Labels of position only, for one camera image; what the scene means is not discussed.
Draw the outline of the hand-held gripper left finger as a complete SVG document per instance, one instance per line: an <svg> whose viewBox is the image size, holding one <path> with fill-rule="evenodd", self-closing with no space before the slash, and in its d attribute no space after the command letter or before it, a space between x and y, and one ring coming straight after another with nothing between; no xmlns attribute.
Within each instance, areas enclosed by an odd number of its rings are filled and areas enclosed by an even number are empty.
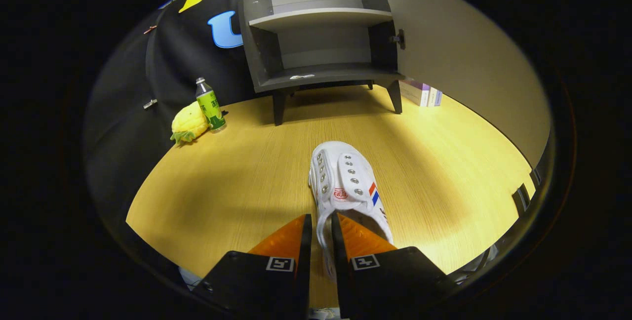
<svg viewBox="0 0 632 320"><path fill-rule="evenodd" d="M249 252L227 252L193 289L215 320L306 320L312 217L303 214Z"/></svg>

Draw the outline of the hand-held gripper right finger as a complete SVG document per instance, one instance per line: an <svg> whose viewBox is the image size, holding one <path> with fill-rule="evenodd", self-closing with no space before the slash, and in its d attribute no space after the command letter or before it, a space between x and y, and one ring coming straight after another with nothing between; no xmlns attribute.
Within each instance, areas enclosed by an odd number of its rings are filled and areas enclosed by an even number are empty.
<svg viewBox="0 0 632 320"><path fill-rule="evenodd" d="M424 320L457 284L415 246L397 248L338 212L331 230L341 317Z"/></svg>

